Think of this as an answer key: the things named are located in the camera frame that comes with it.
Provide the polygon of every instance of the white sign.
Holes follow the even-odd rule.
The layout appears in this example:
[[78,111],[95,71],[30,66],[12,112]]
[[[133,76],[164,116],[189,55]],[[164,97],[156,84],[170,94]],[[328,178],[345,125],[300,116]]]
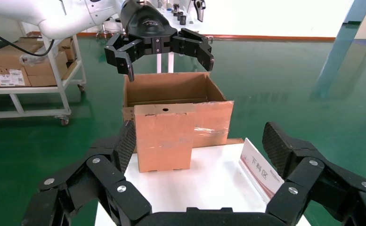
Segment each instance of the white sign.
[[11,75],[15,85],[24,86],[23,73],[21,70],[10,69],[9,74]]
[[24,79],[21,70],[10,69],[9,74],[0,74],[1,87],[24,86]]
[[241,163],[247,177],[258,185],[255,187],[263,200],[269,202],[284,181],[248,138],[241,152]]

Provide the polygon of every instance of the black cylinder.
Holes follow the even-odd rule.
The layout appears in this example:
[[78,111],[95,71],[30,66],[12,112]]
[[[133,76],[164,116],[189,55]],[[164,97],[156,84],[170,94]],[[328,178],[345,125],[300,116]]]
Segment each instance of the black cylinder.
[[180,20],[180,16],[183,15],[183,12],[177,12],[177,20]]
[[186,19],[187,19],[187,16],[181,15],[180,16],[180,25],[186,25]]

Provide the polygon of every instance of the stacked cardboard box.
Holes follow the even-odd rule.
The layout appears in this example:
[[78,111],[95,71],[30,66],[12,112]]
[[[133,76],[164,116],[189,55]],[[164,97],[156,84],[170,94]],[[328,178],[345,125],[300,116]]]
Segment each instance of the stacked cardboard box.
[[[37,38],[20,38],[14,44],[32,53],[44,45],[43,41]],[[41,87],[57,84],[48,58],[40,63],[25,65],[20,63],[23,54],[22,51],[12,46],[0,49],[0,87]],[[62,78],[68,71],[66,53],[59,51],[55,60]]]

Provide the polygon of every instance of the white table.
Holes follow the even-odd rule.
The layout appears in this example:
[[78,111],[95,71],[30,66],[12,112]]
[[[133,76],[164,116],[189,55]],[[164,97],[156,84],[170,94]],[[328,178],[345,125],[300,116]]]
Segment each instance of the white table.
[[[133,154],[125,176],[151,203],[153,213],[187,207],[234,212],[265,212],[266,204],[240,167],[243,144],[194,148],[191,169],[139,173]],[[98,204],[95,226],[114,226]],[[302,216],[299,226],[310,226]]]

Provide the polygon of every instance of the cart wheel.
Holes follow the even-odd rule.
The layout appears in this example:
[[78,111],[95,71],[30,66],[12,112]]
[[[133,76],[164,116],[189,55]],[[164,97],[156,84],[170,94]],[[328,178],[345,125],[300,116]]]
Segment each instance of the cart wheel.
[[84,93],[84,85],[77,85],[79,87],[80,92]]
[[67,124],[69,124],[69,118],[68,117],[62,118],[61,119],[61,125],[66,126]]

